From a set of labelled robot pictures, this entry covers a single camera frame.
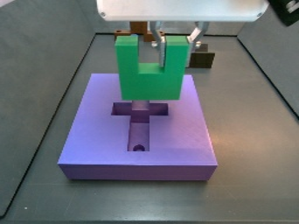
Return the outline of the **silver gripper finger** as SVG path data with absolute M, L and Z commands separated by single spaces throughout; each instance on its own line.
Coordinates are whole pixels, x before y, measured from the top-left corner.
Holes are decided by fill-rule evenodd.
M 208 22 L 197 21 L 195 23 L 195 28 L 191 32 L 191 35 L 187 37 L 187 41 L 189 44 L 188 56 L 187 56 L 187 61 L 185 61 L 187 67 L 189 66 L 191 56 L 192 56 L 192 52 L 195 51 L 195 48 L 196 48 L 196 43 L 200 41 L 200 38 L 203 37 L 204 33 L 207 32 L 208 26 L 210 26 Z
M 151 21 L 149 22 L 149 31 L 153 35 L 156 50 L 159 52 L 159 66 L 164 67 L 164 55 L 165 55 L 165 38 L 160 33 L 161 22 Z

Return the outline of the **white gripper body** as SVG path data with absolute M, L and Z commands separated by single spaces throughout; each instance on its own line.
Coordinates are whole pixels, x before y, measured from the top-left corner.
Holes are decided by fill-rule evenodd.
M 107 21 L 251 22 L 266 12 L 267 0 L 96 0 Z

